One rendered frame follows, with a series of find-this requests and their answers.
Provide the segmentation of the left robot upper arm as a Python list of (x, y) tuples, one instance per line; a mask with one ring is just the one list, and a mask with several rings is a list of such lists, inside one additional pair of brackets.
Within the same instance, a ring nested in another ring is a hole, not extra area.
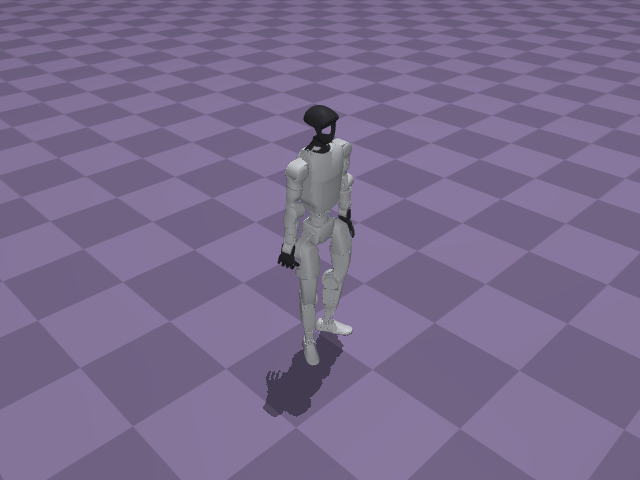
[(342, 180), (341, 180), (340, 190), (346, 191), (350, 188), (350, 186), (354, 182), (353, 176), (347, 173), (347, 170), (349, 168), (349, 160), (350, 160), (350, 154), (352, 151), (352, 145), (349, 142), (342, 140), (340, 138), (336, 138), (333, 141), (340, 144), (343, 149), (343, 171), (342, 171)]

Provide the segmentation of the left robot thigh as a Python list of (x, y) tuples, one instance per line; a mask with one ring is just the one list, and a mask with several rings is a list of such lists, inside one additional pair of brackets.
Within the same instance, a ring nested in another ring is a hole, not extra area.
[(347, 223), (339, 218), (334, 219), (333, 233), (330, 238), (330, 255), (334, 269), (326, 270), (322, 276), (322, 284), (327, 289), (336, 289), (343, 281), (350, 264), (352, 242)]

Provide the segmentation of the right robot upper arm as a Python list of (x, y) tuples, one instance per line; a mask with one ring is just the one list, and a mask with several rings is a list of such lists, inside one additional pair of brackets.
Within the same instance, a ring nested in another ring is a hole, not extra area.
[(299, 203), (299, 199), (302, 194), (303, 182), (309, 174), (309, 164), (310, 162), (307, 159), (299, 157), (291, 161), (285, 170), (287, 178), (286, 209), (288, 207), (295, 209), (297, 213), (296, 220), (305, 214), (305, 208), (303, 203)]

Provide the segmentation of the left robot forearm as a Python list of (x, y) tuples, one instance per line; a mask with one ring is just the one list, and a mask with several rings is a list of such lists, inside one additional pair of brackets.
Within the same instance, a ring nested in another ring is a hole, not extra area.
[(352, 188), (352, 185), (346, 191), (340, 190), (340, 194), (339, 194), (339, 197), (338, 197), (338, 201), (339, 201), (338, 202), (338, 207), (339, 207), (338, 214), (340, 216), (345, 217), (345, 218), (347, 218), (348, 209), (351, 209), (350, 208), (350, 206), (352, 204), (351, 203), (351, 195), (350, 195), (351, 194), (351, 188)]

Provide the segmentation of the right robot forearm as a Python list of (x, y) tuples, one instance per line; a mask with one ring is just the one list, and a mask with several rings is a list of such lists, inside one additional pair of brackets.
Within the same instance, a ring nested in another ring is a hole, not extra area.
[(298, 227), (300, 221), (297, 219), (297, 213), (294, 208), (288, 207), (284, 214), (285, 237), (282, 252), (291, 254), (292, 248), (298, 240)]

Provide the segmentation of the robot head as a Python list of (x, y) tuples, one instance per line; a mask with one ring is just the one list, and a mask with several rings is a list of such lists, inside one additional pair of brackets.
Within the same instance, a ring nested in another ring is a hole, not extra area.
[[(312, 142), (305, 148), (305, 150), (309, 149), (311, 151), (313, 147), (316, 146), (320, 147), (321, 149), (313, 150), (313, 152), (327, 153), (331, 148), (329, 143), (334, 138), (336, 121), (339, 119), (339, 116), (329, 107), (323, 105), (315, 105), (306, 111), (303, 119), (305, 123), (312, 126), (317, 133), (317, 135), (313, 137)], [(331, 133), (322, 134), (322, 130), (330, 125)]]

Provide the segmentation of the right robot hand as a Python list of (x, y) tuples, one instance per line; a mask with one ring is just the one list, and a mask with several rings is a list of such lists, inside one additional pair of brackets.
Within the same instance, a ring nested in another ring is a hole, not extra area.
[[(283, 247), (283, 244), (282, 244), (282, 247)], [(299, 263), (297, 263), (294, 260), (295, 259), (295, 257), (293, 256), (294, 253), (295, 253), (295, 245), (293, 246), (292, 252), (291, 252), (290, 255), (282, 252), (282, 249), (281, 249), (281, 254), (279, 255), (279, 258), (278, 258), (279, 259), (278, 260), (278, 264), (280, 264), (282, 262), (282, 266), (284, 266), (286, 264), (286, 268), (289, 268), (289, 266), (290, 266), (290, 269), (293, 269), (295, 267), (295, 265), (297, 267), (299, 267), (300, 266)]]

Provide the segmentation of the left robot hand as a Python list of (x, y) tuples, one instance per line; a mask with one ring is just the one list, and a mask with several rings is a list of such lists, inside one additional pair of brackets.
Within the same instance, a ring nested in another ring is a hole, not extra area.
[(347, 218), (345, 218), (343, 216), (340, 216), (339, 214), (338, 214), (338, 217), (339, 217), (339, 219), (341, 219), (342, 221), (347, 223), (349, 231), (350, 231), (350, 235), (352, 236), (352, 238), (354, 238), (354, 235), (355, 235), (354, 227), (352, 225), (352, 222), (349, 220), (351, 218), (351, 209), (348, 209), (348, 211), (347, 211)]

